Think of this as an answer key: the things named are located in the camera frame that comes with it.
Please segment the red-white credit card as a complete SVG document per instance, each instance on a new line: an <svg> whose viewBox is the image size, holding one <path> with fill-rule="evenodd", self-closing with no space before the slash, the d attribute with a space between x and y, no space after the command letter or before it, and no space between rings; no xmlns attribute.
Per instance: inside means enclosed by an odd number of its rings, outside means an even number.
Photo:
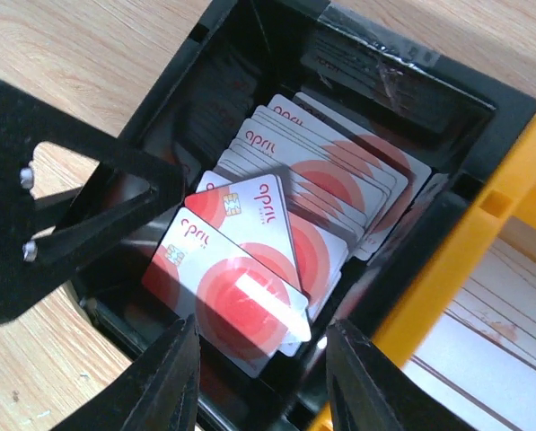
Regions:
<svg viewBox="0 0 536 431"><path fill-rule="evenodd" d="M185 206L296 290L302 289L274 174L189 195Z"/></svg>
<svg viewBox="0 0 536 431"><path fill-rule="evenodd" d="M312 337L306 298L185 207L142 283L252 378L285 341Z"/></svg>

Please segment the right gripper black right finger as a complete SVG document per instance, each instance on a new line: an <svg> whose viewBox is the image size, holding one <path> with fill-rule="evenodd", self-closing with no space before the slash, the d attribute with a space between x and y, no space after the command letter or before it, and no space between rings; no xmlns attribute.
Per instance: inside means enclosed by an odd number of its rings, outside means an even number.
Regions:
<svg viewBox="0 0 536 431"><path fill-rule="evenodd" d="M327 329L327 388L335 430L471 430L414 384L350 321Z"/></svg>

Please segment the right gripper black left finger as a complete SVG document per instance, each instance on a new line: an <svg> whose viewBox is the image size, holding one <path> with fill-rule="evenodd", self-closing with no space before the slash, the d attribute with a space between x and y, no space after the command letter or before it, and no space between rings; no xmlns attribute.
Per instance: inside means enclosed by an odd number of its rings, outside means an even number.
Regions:
<svg viewBox="0 0 536 431"><path fill-rule="evenodd" d="M193 430L200 345L193 316L169 329L105 390L56 430Z"/></svg>

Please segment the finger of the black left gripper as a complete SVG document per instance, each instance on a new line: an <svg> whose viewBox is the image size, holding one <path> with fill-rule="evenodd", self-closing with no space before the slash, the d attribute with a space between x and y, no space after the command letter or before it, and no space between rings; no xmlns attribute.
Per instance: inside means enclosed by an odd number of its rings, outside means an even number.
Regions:
<svg viewBox="0 0 536 431"><path fill-rule="evenodd" d="M97 161L80 189L35 198L36 147ZM183 195L179 166L0 80L0 325L13 321Z"/></svg>

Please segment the black bin with red cards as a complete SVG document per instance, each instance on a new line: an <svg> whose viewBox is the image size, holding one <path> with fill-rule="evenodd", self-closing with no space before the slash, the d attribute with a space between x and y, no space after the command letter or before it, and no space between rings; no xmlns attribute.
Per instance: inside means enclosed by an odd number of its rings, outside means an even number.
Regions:
<svg viewBox="0 0 536 431"><path fill-rule="evenodd" d="M187 196L274 174L286 206L312 337L285 341L255 378L198 329L197 421L211 430L304 430L328 403L324 337L369 266L347 243L287 202L274 172L225 175L216 154L260 105L307 92L432 167L488 183L536 117L536 100L329 1L214 1L122 137L183 169L180 202L126 236L71 283L77 306L133 358L179 317L143 283Z"/></svg>

